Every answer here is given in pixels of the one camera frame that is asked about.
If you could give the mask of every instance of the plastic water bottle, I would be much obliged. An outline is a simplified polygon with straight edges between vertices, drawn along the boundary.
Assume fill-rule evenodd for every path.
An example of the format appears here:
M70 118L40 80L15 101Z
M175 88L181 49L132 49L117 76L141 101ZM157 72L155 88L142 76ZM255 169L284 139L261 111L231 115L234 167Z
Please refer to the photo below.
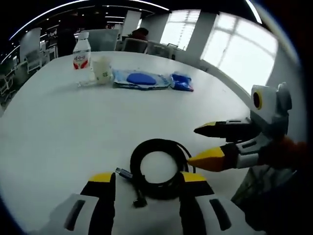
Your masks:
M81 32L78 35L78 42L74 48L73 65L75 70L89 68L91 49L88 42L89 32Z

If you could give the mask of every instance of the white table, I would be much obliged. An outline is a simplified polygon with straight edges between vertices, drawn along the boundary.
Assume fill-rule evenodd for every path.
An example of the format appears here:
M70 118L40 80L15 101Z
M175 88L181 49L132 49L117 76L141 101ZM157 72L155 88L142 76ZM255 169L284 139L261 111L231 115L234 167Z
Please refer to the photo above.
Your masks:
M49 213L71 193L80 193L93 174L116 167L129 169L131 153L143 141L178 141L196 155L225 144L195 134L196 127L249 114L227 86L196 68L146 54L92 54L99 55L110 57L115 69L186 73L195 91L77 87L76 82L88 79L88 72L74 71L72 56L55 59L40 69L0 119L0 193L26 231L43 226ZM151 182L165 181L174 174L175 164L162 153L152 155L144 159L142 169ZM247 169L197 172L217 194L230 199ZM147 207L133 209L132 186L119 176L116 184L113 234L181 234L178 199L148 200Z

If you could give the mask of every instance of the blue packet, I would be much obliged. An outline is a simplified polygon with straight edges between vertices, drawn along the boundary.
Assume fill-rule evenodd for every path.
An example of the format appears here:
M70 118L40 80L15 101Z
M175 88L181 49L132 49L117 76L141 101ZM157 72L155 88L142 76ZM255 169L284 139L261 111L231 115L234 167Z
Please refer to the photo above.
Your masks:
M178 90L178 91L187 91L187 92L193 92L194 89L191 86L191 77L189 77L186 74L182 74L179 72L174 72L171 74L172 78L172 89Z

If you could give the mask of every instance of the white window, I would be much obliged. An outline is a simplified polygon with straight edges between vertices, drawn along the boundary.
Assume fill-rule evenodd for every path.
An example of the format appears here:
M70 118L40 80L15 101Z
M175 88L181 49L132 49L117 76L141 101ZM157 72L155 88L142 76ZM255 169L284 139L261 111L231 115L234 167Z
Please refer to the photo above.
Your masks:
M264 28L228 14L214 24L201 59L218 67L248 93L265 85L274 66L277 40Z
M139 20L138 25L137 25L137 29L140 28L140 26L141 26L141 21L142 21L142 19Z
M186 50L195 29L200 10L173 11L162 34L162 44L173 44Z

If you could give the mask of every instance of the white wall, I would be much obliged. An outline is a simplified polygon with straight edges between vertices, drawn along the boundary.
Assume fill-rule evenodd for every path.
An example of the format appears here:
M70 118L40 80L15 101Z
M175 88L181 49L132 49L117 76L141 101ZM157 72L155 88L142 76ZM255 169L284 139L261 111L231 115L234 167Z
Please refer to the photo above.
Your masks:
M147 39L160 43L169 14L155 15L142 19L141 28L149 30Z
M40 50L40 28L27 32L20 42L20 61L23 62L25 56L33 50Z
M194 32L189 41L186 52L192 56L200 58L207 39L212 31L216 15L207 12L200 12Z
M131 34L134 30L137 29L140 16L141 12L127 11L127 15L123 24L123 33L122 33L123 36Z
M289 111L288 136L294 141L307 140L307 110L302 79L300 68L279 44L267 85L277 87L278 84L287 82L292 99L292 109Z

